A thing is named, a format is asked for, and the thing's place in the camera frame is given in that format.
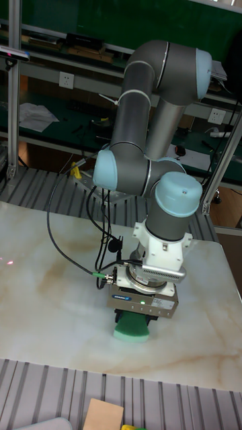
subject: marble table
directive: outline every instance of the marble table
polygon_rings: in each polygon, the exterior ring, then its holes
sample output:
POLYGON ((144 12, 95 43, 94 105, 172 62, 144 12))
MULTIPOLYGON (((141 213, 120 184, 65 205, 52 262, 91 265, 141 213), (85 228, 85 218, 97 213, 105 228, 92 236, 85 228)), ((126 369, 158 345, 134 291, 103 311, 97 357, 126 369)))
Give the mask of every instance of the marble table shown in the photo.
MULTIPOLYGON (((100 235, 90 221, 51 214, 50 223, 63 251, 93 269, 100 235)), ((128 257, 132 230, 112 230, 128 257)), ((242 305, 223 249, 193 241, 184 266, 173 318, 151 321, 146 343, 123 343, 113 337, 108 287, 98 291, 58 254, 46 213, 0 203, 0 357, 242 391, 242 305)))

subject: wire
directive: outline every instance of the wire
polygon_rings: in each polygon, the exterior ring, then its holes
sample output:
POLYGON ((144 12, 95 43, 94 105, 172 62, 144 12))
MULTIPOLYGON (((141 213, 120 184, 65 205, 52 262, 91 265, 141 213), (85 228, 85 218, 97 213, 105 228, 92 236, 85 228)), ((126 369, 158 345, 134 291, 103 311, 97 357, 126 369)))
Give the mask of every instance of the wire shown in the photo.
POLYGON ((68 165, 68 163, 71 161, 72 157, 74 154, 71 154, 69 160, 65 163, 65 166, 63 166, 63 168, 59 171, 59 175, 63 172, 64 168, 68 165))
MULTIPOLYGON (((83 271, 85 271, 86 273, 88 273, 89 275, 93 275, 93 276, 96 276, 97 278, 105 278, 105 275, 104 274, 102 274, 102 273, 100 273, 101 271, 103 271, 103 270, 105 270, 105 269, 108 269, 109 267, 111 267, 111 266, 113 266, 113 265, 115 265, 115 264, 124 264, 124 263, 132 263, 132 264, 137 264, 137 265, 142 265, 142 262, 141 261, 138 261, 138 260, 115 260, 115 261, 113 261, 113 262, 111 262, 111 263, 109 263, 109 264, 107 264, 106 266, 104 266, 104 267, 99 267, 99 270, 98 270, 98 272, 92 272, 91 270, 88 270, 86 267, 84 267, 84 266, 82 266, 81 264, 79 264, 78 262, 76 262, 75 260, 72 260, 67 254, 65 254, 62 250, 61 250, 61 248, 57 245, 57 243, 56 243, 56 241, 54 240, 54 237, 53 237, 53 235, 52 235, 52 232, 51 232, 51 229, 50 229, 50 207, 51 207, 51 203, 52 203, 52 199, 53 199, 53 196, 54 196, 54 193, 55 193, 55 191, 56 191, 56 189, 57 189, 57 187, 58 187, 58 185, 59 185, 59 183, 65 178, 65 175, 67 175, 72 169, 74 169, 75 167, 80 167, 80 166, 82 166, 83 164, 85 164, 85 162, 86 162, 86 160, 87 159, 90 159, 90 158, 92 158, 92 156, 93 155, 90 155, 89 157, 87 157, 85 160, 80 160, 80 161, 78 161, 76 164, 75 164, 75 166, 72 166, 72 167, 70 167, 70 169, 68 169, 65 173, 64 173, 64 175, 62 175, 61 177, 59 177, 59 179, 58 179, 58 181, 56 182, 56 184, 54 185, 54 187, 53 187, 53 189, 52 189, 52 192, 51 192, 51 195, 50 195, 50 198, 49 198, 49 201, 48 201, 48 205, 47 205, 47 229, 48 229, 48 233, 49 233, 49 236, 50 236, 50 240, 52 241, 52 244, 54 245, 54 247, 56 248, 56 250, 66 259, 66 260, 68 260, 68 261, 70 261, 70 263, 72 263, 72 264, 74 264, 75 266, 77 266, 79 269, 81 269, 81 270, 83 270, 83 271)), ((110 195, 109 195, 109 193, 108 193, 108 205, 110 205, 110 195)), ((91 220, 92 220, 92 222, 99 228, 99 229, 101 229, 101 231, 103 232, 103 234, 106 234, 106 235, 108 235, 108 239, 110 239, 111 237, 112 238, 114 238, 114 239, 116 239, 116 237, 115 236, 112 236, 111 234, 110 234, 110 229, 111 229, 111 222, 110 222, 110 208, 108 208, 108 232, 106 232, 105 231, 105 228, 101 228, 101 227, 99 227, 99 225, 93 220, 93 218, 91 217, 91 220)), ((103 255, 103 257, 102 257, 102 260, 101 260, 101 264, 100 264, 100 266, 102 265, 102 263, 103 263, 103 261, 104 261, 104 257, 105 257, 105 254, 103 255)))
POLYGON ((231 191, 233 191, 234 193, 236 193, 236 194, 239 194, 239 196, 242 196, 242 193, 239 193, 238 191, 235 191, 235 189, 232 189, 231 188, 231 191))
POLYGON ((20 156, 18 156, 18 160, 20 161, 20 163, 24 166, 24 167, 27 167, 27 169, 28 169, 28 166, 26 165, 26 163, 22 160, 22 158, 20 158, 20 156))
POLYGON ((74 260, 72 260, 70 257, 68 257, 68 255, 67 254, 65 254, 62 250, 61 250, 61 248, 59 248, 59 246, 57 245, 57 243, 56 243, 56 241, 54 240, 54 237, 53 237, 53 235, 52 235, 52 232, 51 232, 51 229, 50 229, 50 206, 51 206, 51 203, 52 203, 52 199, 53 199, 53 196, 54 196, 54 193, 55 193, 55 191, 56 191, 56 189, 57 189, 57 187, 58 187, 58 185, 59 185, 59 183, 65 178, 65 175, 67 175, 67 173, 69 173, 74 167, 78 167, 79 165, 81 165, 81 164, 84 164, 86 162, 86 160, 81 160, 81 161, 79 161, 78 163, 76 163, 75 164, 75 166, 72 166, 72 167, 70 167, 70 169, 68 169, 66 172, 65 172, 65 174, 62 176, 62 177, 60 177, 59 179, 58 179, 58 181, 57 181, 57 183, 55 184, 55 186, 53 187, 53 190, 52 190, 52 193, 51 193, 51 195, 50 195, 50 199, 49 199, 49 201, 48 201, 48 205, 47 205, 47 229, 48 229, 48 233, 49 233, 49 236, 50 236, 50 239, 51 239, 51 241, 52 241, 52 244, 55 246, 55 248, 57 249, 57 251, 65 258, 65 259, 67 259, 68 261, 70 261, 70 263, 72 263, 72 264, 74 264, 75 266, 77 266, 79 269, 82 269, 83 271, 85 271, 86 273, 88 273, 89 275, 93 275, 93 272, 92 271, 90 271, 90 270, 88 270, 88 269, 86 269, 84 266, 82 266, 81 264, 79 264, 78 262, 76 262, 76 261, 74 261, 74 260))
POLYGON ((124 264, 124 263, 130 263, 130 264, 136 264, 138 266, 142 266, 142 261, 141 260, 115 260, 109 264, 107 264, 104 267, 101 267, 101 271, 108 269, 109 267, 113 266, 114 264, 124 264))
MULTIPOLYGON (((106 197, 108 197, 108 216, 106 216, 106 214, 105 214, 105 210, 106 210, 106 208, 105 208, 105 199, 106 198, 104 197, 104 189, 102 189, 103 232, 102 232, 102 239, 101 239, 101 243, 100 243, 99 253, 98 253, 98 256, 97 256, 97 259, 96 259, 96 262, 95 262, 95 270, 97 270, 98 272, 100 272, 100 269, 101 269, 102 264, 104 262, 104 258, 105 258, 105 255, 106 255, 106 252, 107 252, 107 248, 108 248, 108 243, 109 243, 109 241, 111 239, 109 236, 106 236, 106 234, 105 234, 106 233, 105 232, 105 218, 107 218, 107 220, 108 220, 108 233, 110 233, 110 230, 111 230, 111 222, 110 222, 110 199, 109 199, 109 196, 110 196, 110 191, 107 193, 107 196, 106 196, 106 197), (102 254, 102 258, 101 258, 100 264, 98 265, 98 261, 99 261, 99 258, 101 257, 101 254, 102 254)), ((98 277, 96 279, 96 286, 97 286, 97 289, 99 289, 99 290, 101 290, 104 287, 104 282, 101 282, 101 285, 100 285, 100 281, 99 281, 98 277)))
MULTIPOLYGON (((93 225, 95 226, 95 227, 97 227, 98 228, 98 230, 100 230, 100 231, 103 231, 103 228, 102 227, 100 227, 100 225, 98 225, 98 223, 96 222, 96 221, 94 221, 94 219, 93 219, 93 217, 92 217, 92 215, 91 215, 91 212, 90 212, 90 209, 89 209, 89 203, 90 203, 90 199, 91 199, 91 196, 93 195, 93 193, 94 193, 94 191, 97 189, 97 187, 95 186, 95 187, 93 187, 92 189, 91 189, 91 191, 89 192, 89 195, 88 195, 88 197, 87 197, 87 202, 86 202, 86 209, 87 209, 87 216, 88 216, 88 218, 90 219, 90 221, 93 223, 93 225)), ((112 237, 113 239, 116 239, 116 237, 115 236, 113 236, 111 233, 108 233, 108 232, 105 232, 109 237, 112 237)))
MULTIPOLYGON (((235 111, 236 111, 236 108, 237 108, 237 106, 238 106, 238 103, 239 103, 239 100, 237 100, 237 102, 236 102, 236 104, 235 104, 235 107, 234 107, 234 109, 233 109, 233 113, 232 113, 232 115, 231 115, 231 119, 229 120, 229 123, 228 123, 228 127, 231 125, 231 122, 232 122, 232 119, 233 119, 233 117, 234 117, 234 115, 235 115, 235 111)), ((214 162, 214 158, 215 158, 215 156, 216 156, 216 154, 217 154, 217 152, 218 152, 218 149, 219 149, 219 146, 221 145, 221 143, 222 143, 222 141, 223 141, 223 138, 225 137, 225 134, 227 133, 227 131, 226 131, 226 129, 225 129, 225 132, 224 132, 224 134, 222 135, 222 137, 221 137, 221 139, 219 140, 219 142, 218 142, 218 145, 217 145, 217 147, 215 148, 215 150, 214 150, 214 153, 213 153, 213 156, 212 156, 212 158, 211 158, 211 162, 210 162, 210 164, 209 164, 209 166, 208 166, 208 170, 207 170, 207 172, 206 172, 206 177, 202 180, 202 182, 201 182, 201 184, 202 185, 204 185, 204 182, 206 181, 206 179, 208 179, 208 172, 210 171, 210 168, 211 168, 211 166, 212 166, 212 164, 213 164, 213 162, 214 162)))

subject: black cable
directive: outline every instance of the black cable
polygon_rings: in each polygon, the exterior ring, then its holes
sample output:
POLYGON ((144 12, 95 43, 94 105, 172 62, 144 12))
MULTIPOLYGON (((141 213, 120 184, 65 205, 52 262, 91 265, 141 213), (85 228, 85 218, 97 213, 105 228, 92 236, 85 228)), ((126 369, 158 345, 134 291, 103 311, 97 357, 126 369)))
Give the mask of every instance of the black cable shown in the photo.
MULTIPOLYGON (((102 189, 102 209, 103 209, 103 206, 104 206, 104 189, 102 189)), ((102 210, 102 223, 103 223, 102 239, 101 239, 101 242, 100 242, 99 253, 98 253, 97 259, 95 261, 95 270, 96 271, 99 270, 98 261, 99 261, 99 259, 101 257, 102 249, 103 249, 104 241, 105 241, 105 213, 103 212, 103 210, 102 210)))
POLYGON ((20 158, 20 156, 18 156, 18 160, 20 161, 20 163, 24 166, 24 167, 27 167, 27 169, 28 169, 28 166, 26 165, 26 163, 22 160, 22 158, 20 158))
MULTIPOLYGON (((239 100, 237 100, 237 102, 236 102, 236 104, 235 104, 235 107, 234 107, 233 112, 232 112, 232 115, 231 115, 231 119, 229 120, 229 123, 228 123, 228 126, 227 126, 227 127, 229 127, 229 126, 231 125, 231 122, 232 122, 232 119, 233 119, 233 117, 234 117, 234 115, 235 115, 235 111, 236 111, 236 108, 237 108, 237 106, 238 106, 238 103, 239 103, 239 100)), ((206 177, 205 177, 205 178, 202 180, 202 182, 201 182, 201 184, 202 184, 202 185, 204 185, 204 181, 206 181, 206 179, 208 179, 208 173, 209 173, 210 168, 211 168, 211 166, 212 166, 212 164, 213 164, 213 162, 214 162, 214 158, 215 158, 215 156, 216 156, 216 154, 217 154, 217 152, 218 152, 219 146, 221 145, 221 143, 222 143, 222 141, 223 141, 223 139, 224 139, 224 137, 225 137, 225 134, 226 134, 226 133, 227 133, 227 130, 226 130, 226 126, 225 126, 224 134, 223 134, 223 135, 222 135, 222 137, 220 138, 220 140, 219 140, 219 142, 218 142, 218 145, 217 145, 217 147, 215 148, 214 153, 213 153, 213 155, 212 155, 211 162, 210 162, 210 164, 209 164, 209 166, 208 166, 208 170, 207 170, 207 172, 206 172, 206 177)))
MULTIPOLYGON (((100 243, 99 253, 98 253, 98 256, 97 256, 97 259, 96 259, 96 262, 95 262, 95 270, 98 271, 98 272, 100 272, 100 269, 101 269, 102 264, 104 262, 104 258, 106 256, 106 252, 107 252, 107 249, 108 249, 108 243, 109 243, 109 241, 111 239, 110 236, 106 236, 105 235, 105 218, 107 218, 107 220, 108 220, 108 234, 110 234, 110 231, 111 231, 111 222, 110 222, 110 191, 108 191, 106 197, 104 198, 104 189, 102 189, 102 215, 103 215, 102 239, 101 239, 101 243, 100 243), (108 197, 108 216, 106 216, 106 213, 105 213, 105 210, 106 210, 106 208, 105 208, 105 199, 107 197, 108 197), (100 264, 98 265, 97 262, 99 261, 99 258, 101 256, 101 254, 102 254, 102 258, 101 258, 100 264)), ((100 279, 98 277, 96 279, 96 286, 97 286, 98 290, 101 290, 104 287, 104 282, 101 281, 101 285, 100 285, 100 279)))
POLYGON ((239 194, 239 196, 242 196, 242 193, 239 193, 238 191, 235 191, 235 189, 232 189, 231 188, 231 191, 233 191, 234 193, 236 193, 236 194, 239 194))
MULTIPOLYGON (((94 191, 96 190, 96 186, 95 187, 93 187, 92 188, 92 190, 89 192, 89 195, 88 195, 88 197, 87 197, 87 202, 86 202, 86 209, 87 209, 87 216, 88 216, 88 218, 90 219, 90 221, 93 223, 93 225, 95 226, 95 227, 97 227, 98 228, 98 230, 100 230, 100 231, 103 231, 103 228, 102 227, 100 227, 100 225, 98 225, 98 223, 96 222, 96 221, 94 221, 94 219, 93 219, 93 217, 92 217, 92 215, 91 215, 91 212, 90 212, 90 209, 89 209, 89 203, 90 203, 90 199, 91 199, 91 196, 93 195, 93 193, 94 193, 94 191)), ((112 237, 113 239, 115 239, 116 240, 116 237, 115 236, 113 236, 112 234, 108 234, 108 232, 105 232, 109 237, 112 237)))
MULTIPOLYGON (((56 248, 56 250, 66 259, 66 260, 68 260, 68 261, 70 261, 70 263, 72 263, 72 264, 74 264, 75 266, 77 266, 79 269, 81 269, 81 270, 83 270, 83 271, 85 271, 86 273, 88 273, 89 275, 93 275, 93 272, 92 271, 90 271, 90 270, 88 270, 88 269, 86 269, 86 267, 84 267, 84 266, 82 266, 81 264, 79 264, 78 262, 76 262, 76 261, 74 261, 74 260, 72 260, 70 257, 68 257, 68 255, 67 254, 65 254, 62 250, 61 250, 61 248, 59 248, 59 246, 57 245, 57 243, 56 243, 56 241, 54 240, 54 237, 53 237, 53 235, 52 235, 52 232, 51 232, 51 229, 50 229, 50 207, 51 207, 51 203, 52 203, 52 199, 53 199, 53 197, 54 197, 54 193, 55 193, 55 191, 56 191, 56 189, 57 189, 57 187, 58 187, 58 185, 59 185, 59 183, 65 178, 65 175, 67 175, 72 169, 74 169, 75 167, 78 167, 79 166, 79 164, 77 163, 75 166, 71 166, 70 167, 70 169, 68 169, 66 172, 65 172, 65 174, 64 175, 62 175, 61 177, 59 177, 59 179, 58 179, 58 181, 56 182, 56 184, 54 185, 54 187, 53 187, 53 189, 52 189, 52 192, 51 192, 51 195, 50 195, 50 198, 49 198, 49 201, 48 201, 48 205, 47 205, 47 210, 46 210, 46 213, 47 213, 47 229, 48 229, 48 233, 49 233, 49 236, 50 236, 50 240, 52 241, 52 244, 54 245, 54 247, 56 248)), ((102 230, 102 232, 104 233, 104 234, 107 234, 107 232, 104 230, 104 229, 101 229, 102 230)), ((115 240, 116 240, 116 237, 114 237, 114 236, 112 236, 111 234, 109 234, 108 235, 109 236, 109 238, 114 238, 115 240)), ((139 260, 115 260, 115 261, 113 261, 113 262, 111 262, 111 263, 109 263, 109 264, 107 264, 106 266, 104 266, 104 267, 101 267, 100 269, 99 269, 99 272, 100 271, 103 271, 103 270, 105 270, 105 269, 108 269, 109 267, 111 267, 111 266, 113 266, 113 265, 115 265, 115 264, 124 264, 124 263, 132 263, 132 264, 137 264, 137 265, 142 265, 142 262, 141 261, 139 261, 139 260)))
POLYGON ((50 195, 50 199, 49 199, 49 201, 48 201, 48 205, 47 205, 47 229, 48 229, 48 233, 49 233, 50 239, 51 239, 51 241, 52 241, 52 244, 55 246, 55 248, 57 249, 57 251, 58 251, 58 252, 59 252, 59 253, 60 253, 60 254, 65 258, 65 259, 67 259, 68 261, 70 261, 70 263, 75 264, 75 266, 77 266, 79 269, 81 269, 81 270, 85 271, 85 272, 86 272, 86 273, 88 273, 89 275, 92 275, 92 274, 93 274, 93 272, 92 272, 92 271, 90 271, 90 270, 86 269, 86 268, 85 268, 84 266, 82 266, 81 264, 79 264, 79 263, 77 263, 76 261, 72 260, 70 257, 68 257, 68 255, 66 255, 65 253, 63 253, 63 251, 61 251, 61 249, 58 247, 58 245, 57 245, 56 241, 54 240, 54 237, 53 237, 52 232, 51 232, 51 229, 50 229, 50 206, 51 206, 51 202, 52 202, 52 199, 53 199, 54 193, 55 193, 55 191, 56 191, 56 189, 57 189, 57 187, 58 187, 59 183, 60 183, 60 182, 63 180, 63 178, 65 177, 65 175, 66 175, 67 173, 69 173, 69 172, 70 172, 74 167, 75 167, 75 166, 70 167, 70 169, 68 169, 68 170, 65 172, 65 174, 59 178, 59 180, 57 181, 57 183, 56 183, 56 184, 55 184, 55 186, 53 187, 53 190, 52 190, 52 193, 51 193, 51 195, 50 195))
POLYGON ((107 264, 104 267, 101 267, 100 271, 106 270, 109 267, 113 266, 114 264, 124 264, 124 263, 130 263, 130 264, 136 264, 138 266, 142 266, 142 261, 141 260, 115 260, 109 264, 107 264))

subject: paper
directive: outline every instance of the paper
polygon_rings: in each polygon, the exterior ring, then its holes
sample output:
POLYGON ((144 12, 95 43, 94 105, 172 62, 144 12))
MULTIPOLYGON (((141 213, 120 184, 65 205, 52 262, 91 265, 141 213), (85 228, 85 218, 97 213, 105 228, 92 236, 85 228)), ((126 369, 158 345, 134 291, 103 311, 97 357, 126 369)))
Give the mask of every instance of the paper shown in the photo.
POLYGON ((23 103, 19 107, 19 126, 42 133, 57 118, 45 107, 23 103))
POLYGON ((169 146, 166 156, 178 159, 182 165, 192 166, 206 171, 208 170, 210 164, 210 155, 197 153, 195 150, 190 149, 186 149, 186 154, 184 156, 177 158, 177 154, 175 153, 175 145, 169 146))
POLYGON ((120 430, 124 408, 92 398, 83 430, 120 430))

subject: aluminum frame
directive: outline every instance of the aluminum frame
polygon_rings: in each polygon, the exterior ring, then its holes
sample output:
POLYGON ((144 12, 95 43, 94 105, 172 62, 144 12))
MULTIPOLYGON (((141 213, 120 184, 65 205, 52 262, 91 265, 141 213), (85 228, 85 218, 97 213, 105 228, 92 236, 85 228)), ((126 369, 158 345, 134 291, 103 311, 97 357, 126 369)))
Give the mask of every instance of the aluminum frame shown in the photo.
MULTIPOLYGON (((9 47, 21 49, 22 0, 9 0, 9 47)), ((9 70, 7 178, 18 170, 20 61, 9 70)))
POLYGON ((213 196, 216 193, 216 189, 218 188, 226 170, 229 166, 229 163, 232 159, 232 156, 235 152, 235 149, 238 146, 238 143, 242 137, 242 110, 240 111, 233 131, 229 136, 227 145, 219 159, 219 162, 212 174, 209 186, 204 193, 202 201, 200 203, 200 207, 202 209, 203 215, 209 215, 210 211, 210 203, 213 199, 213 196))

